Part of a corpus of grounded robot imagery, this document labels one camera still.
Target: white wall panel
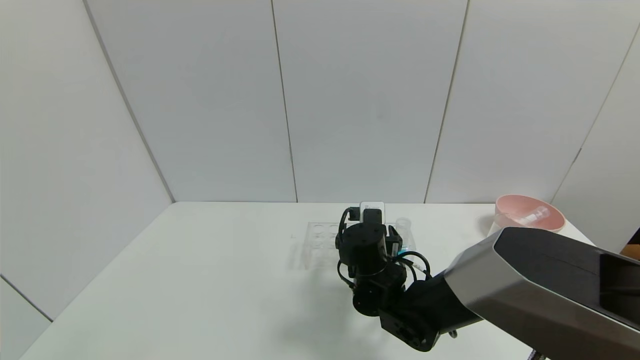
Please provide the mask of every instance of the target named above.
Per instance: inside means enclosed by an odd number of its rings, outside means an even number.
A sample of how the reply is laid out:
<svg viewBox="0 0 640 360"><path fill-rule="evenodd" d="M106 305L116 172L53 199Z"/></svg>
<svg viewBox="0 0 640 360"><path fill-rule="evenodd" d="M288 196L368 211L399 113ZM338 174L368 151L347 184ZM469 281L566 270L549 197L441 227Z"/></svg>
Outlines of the white wall panel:
<svg viewBox="0 0 640 360"><path fill-rule="evenodd" d="M423 202L466 0L274 0L300 201Z"/></svg>
<svg viewBox="0 0 640 360"><path fill-rule="evenodd" d="M599 247L618 252L640 227L640 37L554 199Z"/></svg>
<svg viewBox="0 0 640 360"><path fill-rule="evenodd" d="M269 0L88 4L176 200L296 200Z"/></svg>
<svg viewBox="0 0 640 360"><path fill-rule="evenodd" d="M0 280L0 358L18 360L51 322Z"/></svg>
<svg viewBox="0 0 640 360"><path fill-rule="evenodd" d="M471 1L427 202L550 200L639 21L636 0Z"/></svg>
<svg viewBox="0 0 640 360"><path fill-rule="evenodd" d="M82 2L2 1L0 44L2 273L54 318L170 200Z"/></svg>

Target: white table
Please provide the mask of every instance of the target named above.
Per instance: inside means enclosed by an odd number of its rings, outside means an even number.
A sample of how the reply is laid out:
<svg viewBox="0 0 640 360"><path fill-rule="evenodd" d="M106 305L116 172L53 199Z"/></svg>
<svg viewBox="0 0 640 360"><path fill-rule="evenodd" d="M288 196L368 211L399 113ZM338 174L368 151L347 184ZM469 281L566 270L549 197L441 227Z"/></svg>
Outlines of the white table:
<svg viewBox="0 0 640 360"><path fill-rule="evenodd" d="M296 266L308 222L347 204L170 206L64 310L22 360L526 359L488 322L423 354L357 313L335 268ZM482 240L493 206L388 204L407 217L433 273ZM590 243L574 226L561 234Z"/></svg>

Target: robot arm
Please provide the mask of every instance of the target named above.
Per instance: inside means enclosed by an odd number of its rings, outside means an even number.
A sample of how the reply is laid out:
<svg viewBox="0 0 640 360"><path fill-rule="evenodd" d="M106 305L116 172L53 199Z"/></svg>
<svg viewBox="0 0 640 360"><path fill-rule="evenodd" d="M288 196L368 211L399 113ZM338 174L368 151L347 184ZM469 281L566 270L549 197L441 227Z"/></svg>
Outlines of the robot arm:
<svg viewBox="0 0 640 360"><path fill-rule="evenodd" d="M336 247L353 305L429 351L441 334L487 320L553 360L640 359L640 262L548 231L505 228L440 274L404 288L402 239L378 209L351 208Z"/></svg>

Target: wall seam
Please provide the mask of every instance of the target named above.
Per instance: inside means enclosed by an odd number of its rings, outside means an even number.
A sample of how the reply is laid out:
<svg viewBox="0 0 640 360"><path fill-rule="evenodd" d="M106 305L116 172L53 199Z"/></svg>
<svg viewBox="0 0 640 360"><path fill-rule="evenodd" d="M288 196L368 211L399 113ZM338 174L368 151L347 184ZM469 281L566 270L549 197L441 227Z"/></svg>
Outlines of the wall seam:
<svg viewBox="0 0 640 360"><path fill-rule="evenodd" d="M296 167L293 165L293 148L291 147L291 130L289 129L289 115L287 114L287 99L284 94L284 79L282 77L282 62L280 61L280 43L278 42L278 28L276 27L276 11L271 0L271 15L273 16L273 33L276 38L276 52L278 53L278 69L280 70L280 85L282 87L282 102L284 104L284 119L287 124L287 137L289 139L289 155L291 156L291 174L293 176L293 190L298 200L298 185L296 184Z"/></svg>
<svg viewBox="0 0 640 360"><path fill-rule="evenodd" d="M136 115L133 112L133 109L131 108L131 104L129 103L129 100L124 92L124 89L122 88L122 84L120 83L120 79L118 79L118 75L116 74L116 70L113 67L113 63L111 62L111 58L109 57L109 53L107 52L107 48L104 45L104 41L102 41L102 36L100 35L100 31L98 30L98 26L95 23L95 18L93 17L93 13L91 12L91 8L89 7L89 3L87 0L83 0L84 3L84 9L86 10L87 15L89 16L89 21L91 22L91 26L93 27L93 32L95 33L96 38L98 39L98 43L100 44L100 48L102 49L102 54L104 55L105 60L107 61L107 65L109 65L109 70L111 71L111 75L113 76L113 79L115 80L116 86L118 87L118 91L120 92L120 96L122 97L122 100L124 101L125 106L127 107L127 111L129 112L129 116L131 117L131 120L133 121L133 124L136 126L136 130L138 130L138 135L140 136L140 139L142 140L142 144L144 144L147 153L149 154L149 158L151 159L151 162L154 164L154 167L156 168L156 172L158 174L158 176L160 177L160 181L162 181L162 184L164 186L164 189L167 193L167 195L169 195L169 199L171 200L171 203L175 202L175 198L173 197L173 193L171 192L171 190L169 189L169 185L167 184L164 175L162 174L162 171L160 171L160 166L158 165L156 158L154 157L153 152L151 152L151 148L149 147L149 144L147 142L147 139L145 138L145 135L142 133L142 128L140 128L140 124L138 123L138 119L136 118Z"/></svg>
<svg viewBox="0 0 640 360"><path fill-rule="evenodd" d="M591 130L593 130L593 127L595 126L596 121L598 121L598 117L600 117L600 113L602 112L602 109L604 109L604 104L607 103L609 95L611 94L611 90L613 90L613 86L616 84L616 81L618 80L618 76L620 76L620 72L622 71L622 67L624 66L625 62L627 61L627 57L629 56L629 52L631 52L631 47L634 45L634 42L636 41L636 37L637 37L639 31L640 31L640 22L638 23L638 26L636 28L636 32L634 33L634 36L631 38L631 43L629 43L629 47L627 48L627 52L625 53L625 57L622 59L622 62L620 63L620 67L618 68L618 72L616 73L616 75L613 78L613 81L611 82L611 86L609 87L609 91L607 92L607 95L604 97L604 100L602 101L602 104L600 105L600 109L598 110L598 113L596 114L596 117L593 119L593 122L591 123L591 127L589 128L589 131L587 132L587 135L584 137L584 140L582 141L582 144L580 145L580 149L578 149L578 153L575 155L575 158L571 162L571 165L569 165L569 169L567 169L566 173L564 174L564 176L562 178L562 181L560 182L560 185L558 185L558 188L556 189L556 192L554 193L554 196L551 197L551 201L549 203L553 203L553 201L556 199L556 195L560 191L560 188L562 187L562 184L564 183L566 178L569 176L569 173L571 172L571 168L573 167L573 164L575 164L576 160L578 160L578 156L580 156L580 153L582 152L582 148L584 147L584 144L587 142L587 139L589 138L589 134L591 134Z"/></svg>
<svg viewBox="0 0 640 360"><path fill-rule="evenodd" d="M53 319L47 315L44 311L42 311L42 309L40 309L38 306L36 306L36 304L34 304L33 301L29 300L29 298L27 297L27 295L25 295L22 291L20 291L11 281L9 281L3 274L0 274L0 279L2 279L4 282L6 282L6 284L11 287L11 289L13 289L16 293L18 293L18 295L20 295L20 297L22 297L26 302L29 303L29 305L31 305L31 307L33 307L34 309L36 309L42 316L44 316L49 322L53 322Z"/></svg>
<svg viewBox="0 0 640 360"><path fill-rule="evenodd" d="M433 169L436 165L436 157L438 155L438 148L440 147L440 139L442 138L442 129L444 128L444 119L447 116L447 110L449 109L449 99L451 98L451 89L453 88L453 81L456 77L456 69L458 68L458 58L460 57L460 49L462 48L462 37L465 34L465 27L467 25L467 15L469 14L469 4L471 0L467 0L467 7L465 8L465 17L462 19L462 28L460 29L460 39L458 40L458 50L456 51L456 59L453 62L453 70L451 70L451 81L449 82L449 91L447 92L447 100L444 104L444 111L442 112L442 121L440 122L440 131L438 132L438 141L436 141L436 149L433 152L433 159L431 161L431 171L429 171L429 177L427 178L427 188L424 192L424 203L427 203L427 195L429 195L429 186L431 185L431 178L433 177Z"/></svg>

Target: pink bowl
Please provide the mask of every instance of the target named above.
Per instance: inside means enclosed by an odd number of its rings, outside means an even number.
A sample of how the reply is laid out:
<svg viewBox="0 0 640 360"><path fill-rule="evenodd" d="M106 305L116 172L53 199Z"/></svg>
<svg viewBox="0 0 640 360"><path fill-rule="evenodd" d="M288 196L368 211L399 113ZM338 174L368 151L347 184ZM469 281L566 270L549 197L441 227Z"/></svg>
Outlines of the pink bowl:
<svg viewBox="0 0 640 360"><path fill-rule="evenodd" d="M500 227L522 227L522 225L515 222L512 218L522 218L534 211L538 206L545 206L551 214L547 218L536 222L533 227L553 231L554 233L557 233L564 227L566 223L564 215L551 204L525 195L514 194L503 195L495 201L496 224Z"/></svg>

